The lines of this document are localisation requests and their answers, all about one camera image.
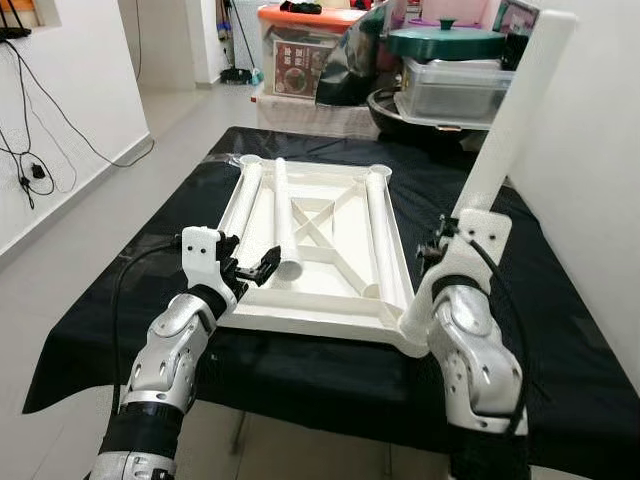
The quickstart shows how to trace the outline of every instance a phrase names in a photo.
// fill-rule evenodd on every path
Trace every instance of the orange lid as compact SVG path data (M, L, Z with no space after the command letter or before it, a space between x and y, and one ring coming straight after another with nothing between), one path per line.
M281 12L279 5L266 5L258 10L258 17L279 23L304 24L318 27L341 27L346 30L362 17L364 10L346 8L323 8L322 13Z
M33 0L13 0L12 3L16 10L21 12L35 10L33 7ZM5 12L11 11L11 7L9 7L9 2L7 2L7 0L0 0L0 7L2 7L2 10Z

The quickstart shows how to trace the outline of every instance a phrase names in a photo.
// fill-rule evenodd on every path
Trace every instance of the floor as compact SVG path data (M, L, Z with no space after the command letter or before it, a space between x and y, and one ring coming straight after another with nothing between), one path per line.
M256 126L251 92L252 87L222 85L177 95L143 89L157 139L152 154L135 168L115 172L0 272L2 478L80 479L91 468L107 420L107 387L80 392L37 414L19 415L42 345L78 295L224 131L233 125ZM91 229L86 228L89 222ZM196 402L183 427L178 479L446 478L444 456L257 415L247 416L240 449L231 454L238 416L237 411ZM536 469L534 478L577 477Z

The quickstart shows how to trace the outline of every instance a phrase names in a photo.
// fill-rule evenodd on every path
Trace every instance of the white plastic pipe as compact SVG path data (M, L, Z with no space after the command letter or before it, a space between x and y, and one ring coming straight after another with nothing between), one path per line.
M293 215L291 198L289 198L289 182L287 180L287 164L283 158L277 158L274 171L275 191L275 237L276 245L280 245L280 266L276 275L283 280L293 281L302 275L302 262L298 252L298 244L293 233Z
M543 10L538 17L507 96L478 154L453 210L491 210L513 163L531 133L533 121L578 19L572 13Z
M395 304L395 282L391 256L393 246L389 238L389 220L384 199L387 188L387 177L391 169L384 165L373 165L365 181L367 187L367 203L371 220L371 234L373 249L378 266L378 283L380 285L380 299L383 302Z
M260 182L262 181L262 159L257 155L245 155L240 159L240 162L244 165L242 169L242 186L235 201L235 208L233 209L229 226L224 233L228 236L237 235L238 238L242 239L258 194L258 188L260 188Z

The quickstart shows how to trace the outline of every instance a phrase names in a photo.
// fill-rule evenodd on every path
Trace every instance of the black cable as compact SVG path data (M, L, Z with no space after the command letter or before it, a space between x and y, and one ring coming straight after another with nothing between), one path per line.
M238 8L236 7L235 0L231 0L231 5L233 6L233 9L236 11L236 18L238 19L238 25L240 25L240 31L242 32L242 38L244 38L244 44L247 47L249 60L251 60L251 65L253 66L253 68L256 68L256 63L253 61L253 55L251 55L251 48L249 47L249 42L247 42L247 36L244 34L244 27L242 26L242 21L240 20L240 14L238 13Z
M69 125L69 127L76 132L80 138L82 138L82 140L84 140L84 142L87 144L87 146L93 151L93 153L95 153L99 158L101 158L102 160L104 160L105 162L107 162L110 165L113 165L114 167L117 168L129 168L134 166L136 163L138 163L140 160L142 160L144 157L146 157L147 155L149 155L151 153L151 151L153 150L153 148L155 147L155 140L153 140L151 142L151 146L149 147L149 149L143 153L142 155L140 155L138 158L136 158L135 160L133 160L130 163L124 164L124 165L120 165L116 162L112 162L111 160L109 160L107 157L105 157L102 153L100 153L98 150L96 150L96 148L93 146L93 144L89 141L89 139L87 139L87 137L80 132L80 130L78 130L78 128L69 120L69 118L67 117L67 115L64 113L64 111L62 110L62 108L60 107L60 105L58 104L58 102L56 102L53 97L51 96L51 94L42 86L42 84L40 83L40 81L38 80L38 78L36 77L36 75L33 73L33 70L31 70L31 67L29 66L29 64L25 61L25 59L22 57L22 55L20 54L20 52L18 51L18 49L13 45L13 43L9 42L8 40L5 40L3 43L6 43L9 48L11 48L11 50L13 50L13 52L16 54L16 56L18 57L19 62L22 63L22 65L24 65L24 67L27 69L27 72L29 72L29 75L31 75L31 78L33 79L34 83L37 85L37 87L42 91L42 93L44 93L46 95L46 97L51 101L51 103L53 103L53 105L56 107L56 109L58 110L58 112L60 113L60 115L62 115L62 118L64 119L64 121L67 123L67 125Z
M22 95L22 115L24 117L24 129L27 134L27 148L22 152L16 152L9 146L9 143L5 140L5 145L7 146L7 148L4 149L0 147L0 151L5 153L12 153L14 155L24 155L25 153L28 153L31 150L31 130L29 128L29 118L27 116L27 98L26 98L26 89L24 86L24 72L22 70L22 63L20 62L20 60L18 60L18 78L20 79L20 92Z
M38 162L40 162L40 164L42 165L42 167L46 172L47 177L49 177L49 180L51 181L51 189L46 192L39 192L38 190L34 190L33 187L31 187L31 184L29 184L29 191L41 197L46 197L47 195L51 195L56 188L56 182L53 180L53 176L51 175L51 171L49 170L49 167L47 167L47 164L44 163L44 161L33 152L27 152L24 155L20 155L19 162L20 162L20 171L22 172L22 177L27 178L26 175L24 174L24 165L22 164L24 157L26 157L27 155L32 156L33 158L38 160Z
M24 25L22 25L22 20L20 20L20 15L18 15L18 12L16 11L16 7L13 5L13 1L12 0L7 0L7 2L9 3L9 7L11 8L11 11L13 12L13 16L16 17L16 21L18 22L18 25L20 26L20 29L24 30Z
M118 303L120 301L120 290L122 281L127 272L140 260L151 255L152 253L164 250L179 249L180 236L174 237L169 243L151 247L144 252L131 258L120 270L113 284L113 292L111 294L111 345L113 347L113 395L111 397L111 416L117 415L120 407L120 341L118 334Z
M76 187L76 183L78 182L78 170L71 162L69 155L67 155L67 153L64 151L62 146L58 143L58 140L56 139L56 137L53 135L53 133L51 133L51 130L47 128L42 118L40 118L40 115L36 113L35 109L33 108L33 103L31 102L31 97L29 96L28 93L27 93L27 100L29 101L29 110L31 110L31 114L36 118L36 120L38 120L38 123L40 124L42 129L45 132L47 132L47 135L49 136L51 141L54 143L54 145L56 146L60 154L64 157L65 161L67 162L67 165L69 165L69 168L73 171L73 181L71 182L71 186L69 188L62 190L57 183L55 184L55 188L56 190L58 190L58 192L63 194L69 193Z
M4 16L4 10L0 7L0 17L2 17L2 23L4 24L4 28L9 28L9 24L7 23L7 17Z
M229 57L229 54L227 53L227 49L223 48L222 51L224 52L224 56L227 59L227 63L229 64L229 67L233 67L233 64L231 63L231 57Z
M142 29L140 28L140 4L136 0L136 20L138 22L138 73L136 74L136 82L140 79L142 72Z
M529 345L529 336L527 332L526 325L524 323L523 317L520 314L520 310L513 300L513 295L507 285L506 280L502 276L500 269L495 264L493 259L489 256L489 254L482 248L478 242L473 239L467 239L461 235L461 238L466 241L477 253L480 255L484 263L487 264L491 273L495 277L498 285L502 289L505 297L507 297L507 301L509 303L509 308L513 313L513 316L516 320L516 327L518 329L518 335L520 335L520 343L522 346L522 359L521 359L521 369L522 369L522 385L520 387L520 392L518 393L518 401L516 402L516 407L513 411L513 414L509 418L509 425L505 430L504 434L506 436L512 436L515 434L518 425L520 424L520 420L522 419L522 415L524 413L524 408L527 401L527 395L529 393L529 386L531 383L531 354L530 354L530 345Z

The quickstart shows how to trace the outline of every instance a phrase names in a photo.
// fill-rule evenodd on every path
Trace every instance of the plastic storage box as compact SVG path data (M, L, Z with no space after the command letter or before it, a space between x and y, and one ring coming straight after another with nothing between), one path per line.
M362 15L360 10L324 8L320 15L258 10L262 28L264 92L313 99L331 50Z
M499 60L426 64L404 59L402 91L395 101L410 123L489 130L514 72Z

